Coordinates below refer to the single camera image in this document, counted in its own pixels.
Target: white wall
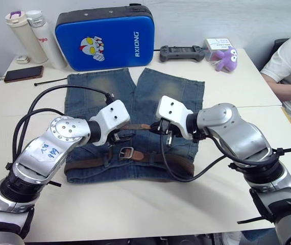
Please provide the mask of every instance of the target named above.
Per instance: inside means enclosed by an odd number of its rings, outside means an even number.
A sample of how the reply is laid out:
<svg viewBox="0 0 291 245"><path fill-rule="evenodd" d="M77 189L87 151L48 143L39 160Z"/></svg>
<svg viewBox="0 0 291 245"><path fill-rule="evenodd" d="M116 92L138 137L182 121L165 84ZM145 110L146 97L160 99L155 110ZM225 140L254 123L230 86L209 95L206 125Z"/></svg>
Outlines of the white wall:
<svg viewBox="0 0 291 245"><path fill-rule="evenodd" d="M15 55L26 53L5 24L7 13L41 9L54 29L62 12L125 6L133 2L146 5L153 13L156 48L202 45L206 37L228 37L235 47L245 48L260 67L273 41L291 36L289 0L0 0L0 76Z"/></svg>

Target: water bottle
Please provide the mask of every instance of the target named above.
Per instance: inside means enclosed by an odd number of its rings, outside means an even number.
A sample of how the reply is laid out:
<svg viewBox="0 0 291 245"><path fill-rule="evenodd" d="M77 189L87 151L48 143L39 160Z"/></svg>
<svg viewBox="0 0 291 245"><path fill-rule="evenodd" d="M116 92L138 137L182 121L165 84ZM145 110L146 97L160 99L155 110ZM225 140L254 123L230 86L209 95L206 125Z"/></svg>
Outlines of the water bottle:
<svg viewBox="0 0 291 245"><path fill-rule="evenodd" d="M67 66L66 61L50 31L49 24L45 21L41 10L27 11L26 15L35 36L49 58L51 65L55 69L63 69Z"/></svg>
<svg viewBox="0 0 291 245"><path fill-rule="evenodd" d="M43 49L29 26L24 11L11 12L5 17L7 25L12 29L20 42L29 52L29 56L35 63L47 61Z"/></svg>

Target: denim shorts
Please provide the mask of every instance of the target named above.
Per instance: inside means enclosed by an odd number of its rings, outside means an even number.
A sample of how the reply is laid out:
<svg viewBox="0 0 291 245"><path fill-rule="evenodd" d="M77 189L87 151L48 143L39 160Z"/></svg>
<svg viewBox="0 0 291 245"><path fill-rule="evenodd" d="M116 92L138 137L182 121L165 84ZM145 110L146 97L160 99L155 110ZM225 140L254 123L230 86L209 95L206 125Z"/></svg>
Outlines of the denim shorts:
<svg viewBox="0 0 291 245"><path fill-rule="evenodd" d="M82 85L101 89L114 94L116 100L121 100L130 114L132 124L148 124L158 121L156 110L163 95L170 96L182 102L188 109L197 112L202 109L204 82L191 81L173 77L151 69L144 69L138 79L137 86L131 79L127 68L71 74L68 76L69 85ZM69 88L65 99L65 114L89 120L106 106L102 94L85 90ZM111 148L112 157L98 167L71 169L66 173L68 182L96 183L116 181L122 179L155 179L173 180L166 171L163 163L153 160L137 162L133 160L118 160L123 147L133 147L134 150L159 154L159 135L149 131L127 130L119 135L135 134L127 142L117 144ZM182 156L193 162L198 151L198 144L183 138L174 138L173 145L165 148L165 152ZM101 158L109 155L109 147L105 144L95 146L86 144L74 149L67 157L66 164L74 161Z"/></svg>

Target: black controller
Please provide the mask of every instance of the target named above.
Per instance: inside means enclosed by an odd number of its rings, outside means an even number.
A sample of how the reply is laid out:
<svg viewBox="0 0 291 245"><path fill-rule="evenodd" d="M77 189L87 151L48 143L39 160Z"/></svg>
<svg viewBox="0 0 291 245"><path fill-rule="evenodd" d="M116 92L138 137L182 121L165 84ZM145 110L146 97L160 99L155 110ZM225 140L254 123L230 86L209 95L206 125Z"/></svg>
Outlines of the black controller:
<svg viewBox="0 0 291 245"><path fill-rule="evenodd" d="M199 46L192 47L168 47L162 46L160 48L160 61L165 62L169 59L195 59L202 61L205 57L205 52Z"/></svg>

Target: smartphone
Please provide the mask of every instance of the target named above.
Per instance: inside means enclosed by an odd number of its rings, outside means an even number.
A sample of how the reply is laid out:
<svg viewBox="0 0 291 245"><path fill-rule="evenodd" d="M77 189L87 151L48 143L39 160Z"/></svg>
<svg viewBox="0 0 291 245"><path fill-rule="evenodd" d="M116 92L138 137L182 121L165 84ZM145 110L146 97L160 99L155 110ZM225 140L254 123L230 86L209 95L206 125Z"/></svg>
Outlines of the smartphone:
<svg viewBox="0 0 291 245"><path fill-rule="evenodd" d="M6 73L4 82L11 83L22 80L41 78L43 74L43 66L34 66L30 68L24 68L19 70L9 70Z"/></svg>

